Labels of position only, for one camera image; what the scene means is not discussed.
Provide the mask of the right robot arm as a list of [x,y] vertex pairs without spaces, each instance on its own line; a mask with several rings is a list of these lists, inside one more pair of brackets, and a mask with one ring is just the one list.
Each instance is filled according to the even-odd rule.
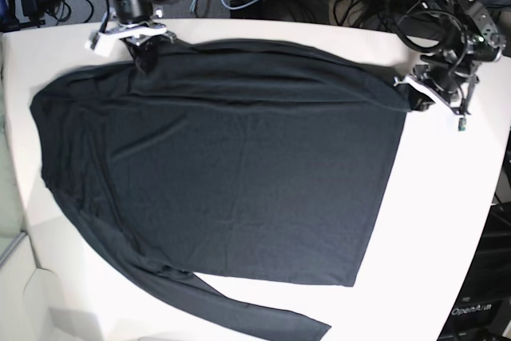
[[108,57],[118,42],[124,43],[134,65],[149,73],[156,65],[158,46],[163,40],[173,41],[160,8],[170,0],[105,0],[106,11],[98,30],[91,32],[85,48]]

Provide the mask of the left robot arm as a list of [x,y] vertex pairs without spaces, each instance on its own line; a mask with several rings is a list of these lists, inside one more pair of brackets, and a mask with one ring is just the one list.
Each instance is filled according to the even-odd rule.
[[505,35],[479,0],[418,0],[410,16],[430,16],[444,27],[444,37],[433,46],[420,46],[406,36],[384,0],[391,30],[411,50],[419,53],[420,64],[404,77],[412,81],[419,95],[414,109],[424,111],[436,101],[458,117],[458,131],[465,130],[477,70],[496,62],[506,47]]

